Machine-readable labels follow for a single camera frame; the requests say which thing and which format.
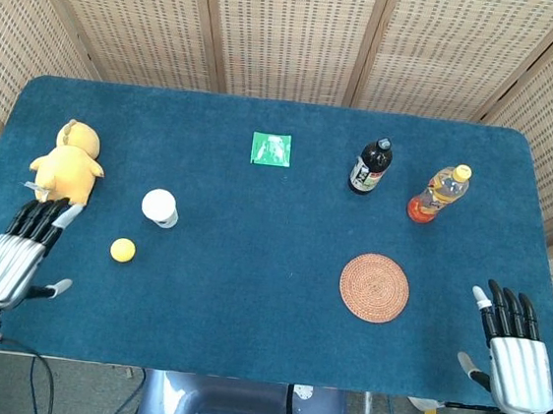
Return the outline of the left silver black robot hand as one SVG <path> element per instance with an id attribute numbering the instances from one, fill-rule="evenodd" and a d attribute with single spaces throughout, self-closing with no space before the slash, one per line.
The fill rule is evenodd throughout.
<path id="1" fill-rule="evenodd" d="M 56 298 L 73 285 L 70 279 L 45 286 L 32 284 L 38 267 L 64 229 L 85 209 L 67 198 L 26 203 L 0 234 L 0 310 L 11 310 L 24 300 Z"/>

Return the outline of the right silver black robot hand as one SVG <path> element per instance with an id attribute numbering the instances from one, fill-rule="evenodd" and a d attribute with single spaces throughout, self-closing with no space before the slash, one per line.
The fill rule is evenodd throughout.
<path id="1" fill-rule="evenodd" d="M 489 351 L 490 372 L 476 367 L 465 352 L 458 360 L 465 374 L 487 390 L 504 414 L 547 414 L 553 410 L 549 355 L 541 340 L 530 299 L 488 281 L 491 294 L 472 288 Z"/>

